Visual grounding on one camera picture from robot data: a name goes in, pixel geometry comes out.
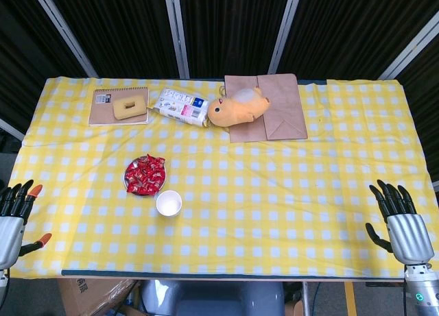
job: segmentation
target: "tablecloth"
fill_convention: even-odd
[[[402,265],[364,228],[371,222],[386,237],[368,189],[377,178],[408,189],[438,251],[437,202],[397,81],[300,86],[305,141],[230,144],[222,128],[154,112],[147,125],[88,126],[97,88],[147,86],[152,104],[164,87],[212,99],[222,84],[47,80],[10,184],[43,184],[24,243],[53,238],[19,258],[14,276],[72,269],[400,278]],[[145,154],[166,159],[163,190],[183,200],[177,217],[159,216],[153,197],[126,193],[124,169]]]

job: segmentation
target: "plush toy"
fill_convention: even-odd
[[[253,122],[270,107],[270,100],[260,88],[243,88],[230,98],[219,98],[209,104],[207,115],[216,126]]]

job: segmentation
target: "candy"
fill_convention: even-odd
[[[137,195],[155,195],[165,182],[165,159],[141,156],[128,165],[125,172],[127,192]]]

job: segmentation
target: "black curtain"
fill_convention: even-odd
[[[54,0],[100,77],[178,77],[165,0]]]
[[[287,0],[180,0],[192,78],[266,74]]]
[[[439,36],[402,71],[398,81],[424,149],[433,181],[439,180]]]
[[[37,0],[0,0],[0,118],[26,132],[49,77],[83,77]]]
[[[377,79],[439,10],[439,0],[300,0],[279,73]]]

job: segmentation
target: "white cup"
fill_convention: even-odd
[[[173,217],[181,210],[182,200],[180,194],[176,191],[164,191],[156,200],[158,213],[165,217]]]

